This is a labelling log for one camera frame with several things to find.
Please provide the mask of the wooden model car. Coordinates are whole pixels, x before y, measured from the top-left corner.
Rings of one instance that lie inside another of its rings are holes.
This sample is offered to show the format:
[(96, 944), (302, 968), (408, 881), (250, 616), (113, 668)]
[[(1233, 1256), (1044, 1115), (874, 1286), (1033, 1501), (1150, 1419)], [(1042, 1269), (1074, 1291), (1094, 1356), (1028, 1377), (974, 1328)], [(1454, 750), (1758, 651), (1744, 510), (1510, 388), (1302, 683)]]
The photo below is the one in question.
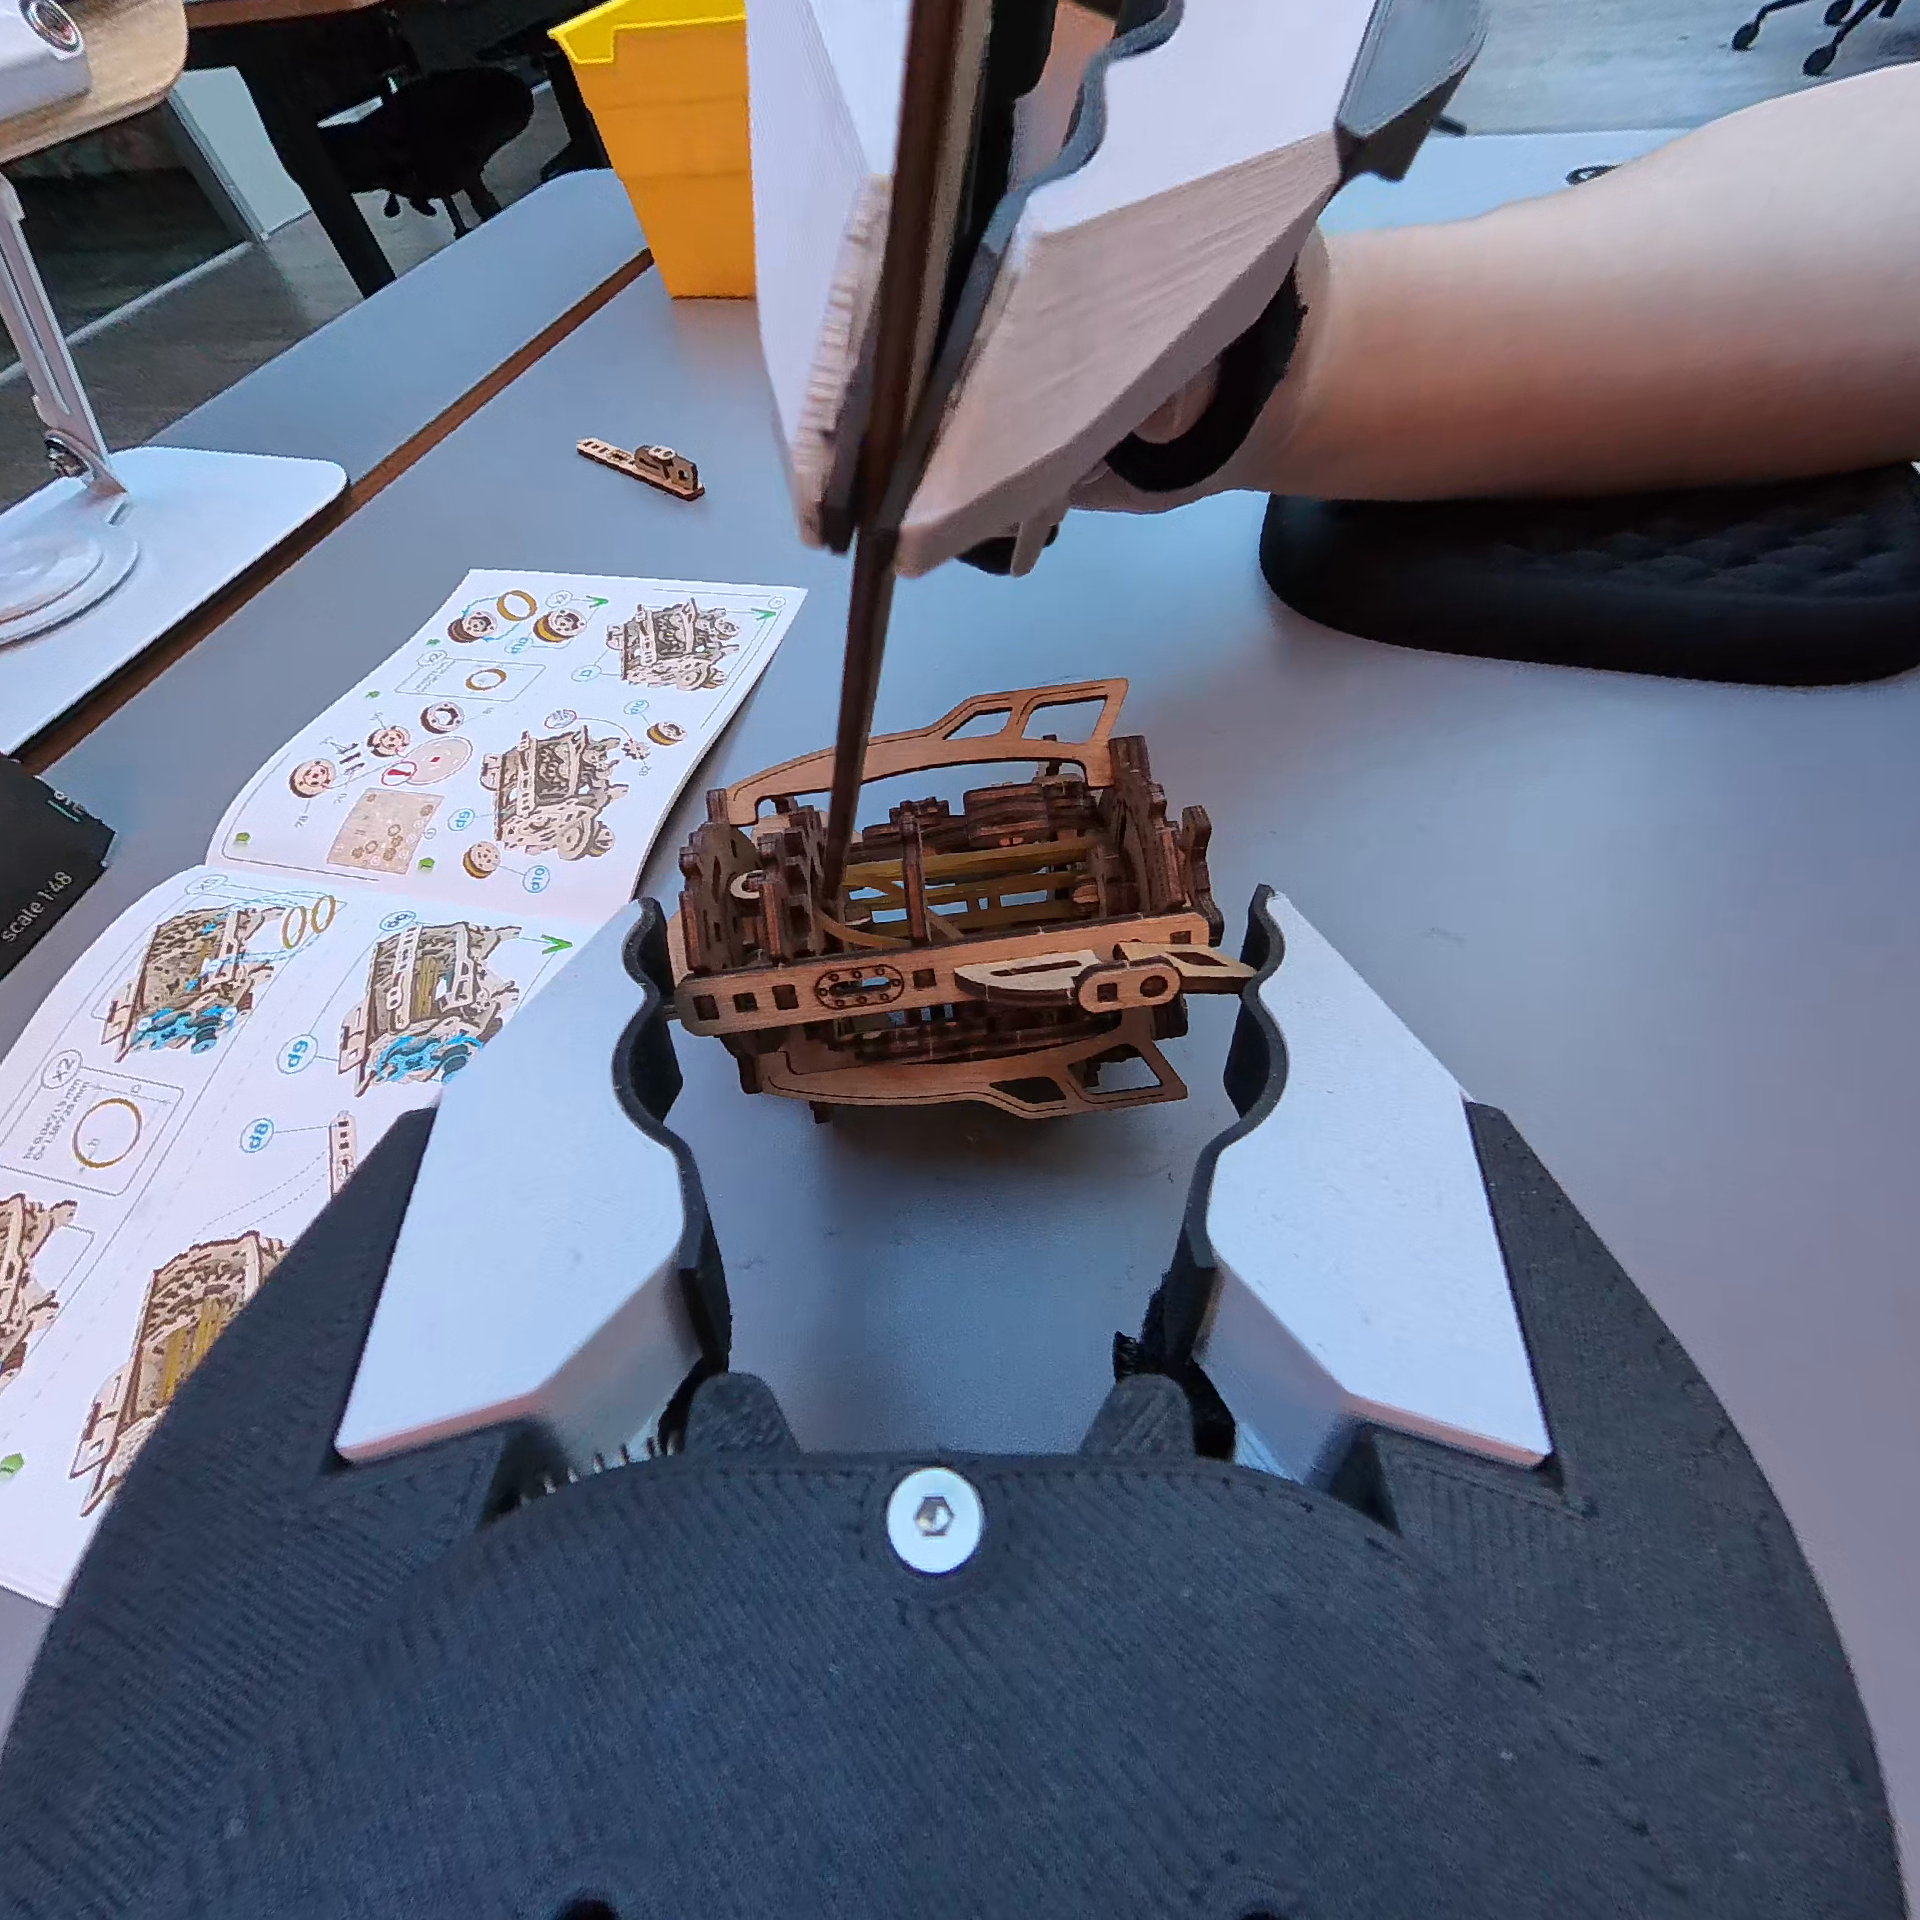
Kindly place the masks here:
[(981, 1102), (1016, 1117), (1178, 1100), (1157, 1050), (1187, 996), (1235, 994), (1211, 826), (1167, 815), (1122, 677), (976, 696), (870, 742), (864, 781), (1013, 766), (900, 800), (825, 887), (833, 753), (708, 792), (668, 943), (684, 1032), (749, 1093), (838, 1108)]

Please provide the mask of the thin dark wooden stick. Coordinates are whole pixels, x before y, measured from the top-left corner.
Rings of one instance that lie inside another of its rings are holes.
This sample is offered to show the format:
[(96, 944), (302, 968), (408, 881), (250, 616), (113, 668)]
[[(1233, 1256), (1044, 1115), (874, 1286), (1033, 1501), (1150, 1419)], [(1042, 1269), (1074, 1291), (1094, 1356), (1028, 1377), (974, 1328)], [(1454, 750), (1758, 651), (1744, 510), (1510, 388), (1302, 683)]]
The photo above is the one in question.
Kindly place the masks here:
[(963, 2), (916, 2), (907, 26), (898, 165), (874, 310), (872, 397), (855, 468), (851, 622), (822, 865), (829, 911), (840, 898), (890, 612), (903, 436), (924, 379), (920, 336), (940, 312), (951, 226), (950, 149), (968, 139), (968, 19)]

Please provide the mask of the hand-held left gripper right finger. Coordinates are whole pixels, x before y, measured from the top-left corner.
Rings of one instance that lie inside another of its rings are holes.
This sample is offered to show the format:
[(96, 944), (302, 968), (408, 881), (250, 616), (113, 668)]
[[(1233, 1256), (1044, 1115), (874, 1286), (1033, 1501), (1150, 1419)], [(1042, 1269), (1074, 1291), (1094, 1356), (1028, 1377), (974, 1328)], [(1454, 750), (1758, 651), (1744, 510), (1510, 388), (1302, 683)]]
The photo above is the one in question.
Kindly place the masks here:
[(1235, 1460), (1324, 1484), (1371, 1423), (1538, 1466), (1549, 1429), (1463, 1089), (1269, 887), (1243, 961), (1239, 1117), (1187, 1206), (1193, 1356)]

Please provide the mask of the light wooden desk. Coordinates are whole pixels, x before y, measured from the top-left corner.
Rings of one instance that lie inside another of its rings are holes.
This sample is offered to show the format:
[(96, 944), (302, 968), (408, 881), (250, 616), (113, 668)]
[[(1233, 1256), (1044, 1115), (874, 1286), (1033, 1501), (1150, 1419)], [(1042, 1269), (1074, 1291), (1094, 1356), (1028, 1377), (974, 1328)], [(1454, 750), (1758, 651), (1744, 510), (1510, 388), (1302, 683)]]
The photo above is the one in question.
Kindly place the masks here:
[(182, 2), (61, 2), (83, 35), (91, 84), (78, 97), (2, 123), (2, 163), (89, 136), (156, 108), (178, 84), (187, 26)]

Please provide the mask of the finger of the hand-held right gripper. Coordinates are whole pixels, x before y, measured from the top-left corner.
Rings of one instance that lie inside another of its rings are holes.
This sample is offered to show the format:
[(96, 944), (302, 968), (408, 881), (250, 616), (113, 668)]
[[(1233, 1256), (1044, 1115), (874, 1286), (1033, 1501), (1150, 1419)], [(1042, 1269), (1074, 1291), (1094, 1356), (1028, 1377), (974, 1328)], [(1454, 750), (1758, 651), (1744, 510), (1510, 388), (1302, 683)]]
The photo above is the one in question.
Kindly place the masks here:
[(842, 547), (872, 392), (907, 2), (751, 2), (759, 332), (801, 538)]
[(1473, 2), (1165, 4), (1117, 35), (976, 256), (911, 440), (900, 573), (1048, 514), (1230, 351), (1343, 182), (1404, 176), (1482, 37)]

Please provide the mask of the black office chair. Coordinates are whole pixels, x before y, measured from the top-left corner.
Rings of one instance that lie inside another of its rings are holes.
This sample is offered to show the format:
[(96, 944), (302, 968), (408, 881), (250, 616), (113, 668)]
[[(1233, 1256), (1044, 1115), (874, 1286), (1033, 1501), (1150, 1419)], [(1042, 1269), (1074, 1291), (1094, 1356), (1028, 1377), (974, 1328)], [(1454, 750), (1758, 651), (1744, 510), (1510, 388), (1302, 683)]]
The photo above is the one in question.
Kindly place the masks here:
[(499, 213), (484, 167), (529, 128), (532, 115), (532, 89), (501, 67), (438, 71), (402, 84), (362, 123), (369, 186), (388, 195), (388, 213), (401, 200), (421, 213), (443, 202), (454, 234), (464, 234), (454, 197), (467, 195), (480, 221)]

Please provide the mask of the person's right forearm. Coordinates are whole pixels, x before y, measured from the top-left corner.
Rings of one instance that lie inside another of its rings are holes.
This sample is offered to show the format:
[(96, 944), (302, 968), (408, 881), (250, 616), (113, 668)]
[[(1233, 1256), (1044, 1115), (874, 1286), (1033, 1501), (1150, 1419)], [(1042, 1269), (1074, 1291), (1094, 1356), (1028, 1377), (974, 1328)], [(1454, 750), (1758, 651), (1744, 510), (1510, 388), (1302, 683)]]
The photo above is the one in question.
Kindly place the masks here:
[(1918, 72), (1757, 104), (1591, 184), (1412, 228), (1441, 494), (1918, 453)]

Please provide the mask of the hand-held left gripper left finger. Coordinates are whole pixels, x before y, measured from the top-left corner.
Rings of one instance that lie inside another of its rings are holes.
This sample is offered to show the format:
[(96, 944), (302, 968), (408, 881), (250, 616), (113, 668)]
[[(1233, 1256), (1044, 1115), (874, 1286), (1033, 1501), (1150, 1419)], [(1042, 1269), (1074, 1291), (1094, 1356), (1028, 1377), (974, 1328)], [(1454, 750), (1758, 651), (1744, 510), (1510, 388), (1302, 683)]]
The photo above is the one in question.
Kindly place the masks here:
[(666, 924), (625, 904), (441, 1093), (336, 1451), (530, 1421), (558, 1469), (671, 1453), (733, 1312), (684, 1141)]

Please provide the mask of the black model kit box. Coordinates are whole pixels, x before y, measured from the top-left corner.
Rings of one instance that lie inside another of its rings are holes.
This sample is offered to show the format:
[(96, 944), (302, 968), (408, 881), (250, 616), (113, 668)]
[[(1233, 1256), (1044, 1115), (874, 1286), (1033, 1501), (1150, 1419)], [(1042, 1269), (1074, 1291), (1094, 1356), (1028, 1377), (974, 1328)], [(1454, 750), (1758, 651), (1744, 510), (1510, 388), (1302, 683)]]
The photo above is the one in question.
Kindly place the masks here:
[(2, 757), (2, 978), (102, 876), (113, 829)]

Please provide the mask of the black padded wrist rest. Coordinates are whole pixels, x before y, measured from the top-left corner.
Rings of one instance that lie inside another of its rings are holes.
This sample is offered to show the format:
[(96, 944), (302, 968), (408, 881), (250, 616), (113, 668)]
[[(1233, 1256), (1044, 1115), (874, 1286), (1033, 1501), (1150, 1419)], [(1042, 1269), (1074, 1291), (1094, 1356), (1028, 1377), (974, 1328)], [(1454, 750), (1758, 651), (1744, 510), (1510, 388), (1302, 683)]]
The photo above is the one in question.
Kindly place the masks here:
[(1907, 464), (1590, 499), (1267, 505), (1259, 564), (1334, 633), (1721, 685), (1862, 685), (1918, 661)]

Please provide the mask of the person's right hand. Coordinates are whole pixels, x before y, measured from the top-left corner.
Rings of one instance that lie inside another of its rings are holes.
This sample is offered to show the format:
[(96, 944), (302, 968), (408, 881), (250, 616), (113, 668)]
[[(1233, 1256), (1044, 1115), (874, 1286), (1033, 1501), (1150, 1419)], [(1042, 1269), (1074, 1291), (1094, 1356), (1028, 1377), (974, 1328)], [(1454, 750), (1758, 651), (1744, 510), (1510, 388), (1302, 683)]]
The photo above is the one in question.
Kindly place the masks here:
[(1287, 371), (1248, 438), (1209, 479), (1150, 494), (1094, 468), (1068, 505), (1167, 514), (1232, 492), (1363, 499), (1452, 497), (1484, 481), (1486, 445), (1441, 392), (1441, 321), (1462, 306), (1463, 223), (1313, 232), (1300, 256), (1306, 321)]

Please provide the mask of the illustrated instruction booklet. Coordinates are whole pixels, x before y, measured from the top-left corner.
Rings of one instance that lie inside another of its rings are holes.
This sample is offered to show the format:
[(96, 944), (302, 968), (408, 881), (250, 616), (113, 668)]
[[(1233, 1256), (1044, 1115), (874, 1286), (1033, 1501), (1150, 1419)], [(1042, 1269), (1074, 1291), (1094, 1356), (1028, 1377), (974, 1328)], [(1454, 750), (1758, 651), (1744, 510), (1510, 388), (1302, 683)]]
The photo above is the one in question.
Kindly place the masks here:
[(803, 590), (467, 573), (48, 994), (2, 1080), (2, 1579), (55, 1605), (206, 1351), (625, 904)]

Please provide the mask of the small wooden model part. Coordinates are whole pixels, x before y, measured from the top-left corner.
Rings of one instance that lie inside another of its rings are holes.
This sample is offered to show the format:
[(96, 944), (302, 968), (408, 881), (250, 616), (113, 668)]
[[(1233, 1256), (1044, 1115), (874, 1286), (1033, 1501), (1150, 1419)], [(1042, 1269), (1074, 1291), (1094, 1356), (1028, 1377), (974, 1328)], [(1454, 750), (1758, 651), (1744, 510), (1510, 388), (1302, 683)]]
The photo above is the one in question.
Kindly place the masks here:
[(599, 438), (582, 438), (575, 451), (595, 468), (618, 471), (670, 497), (699, 501), (705, 495), (699, 468), (670, 445), (625, 449)]

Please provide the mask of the yellow plastic bin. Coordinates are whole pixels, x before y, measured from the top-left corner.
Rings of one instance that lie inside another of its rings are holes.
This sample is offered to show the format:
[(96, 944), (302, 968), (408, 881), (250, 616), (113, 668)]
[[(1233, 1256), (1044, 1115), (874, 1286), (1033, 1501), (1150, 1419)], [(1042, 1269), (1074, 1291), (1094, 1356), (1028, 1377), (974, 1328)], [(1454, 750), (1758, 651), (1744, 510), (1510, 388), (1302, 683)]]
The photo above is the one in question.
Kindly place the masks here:
[(608, 2), (551, 32), (675, 299), (755, 293), (746, 17)]

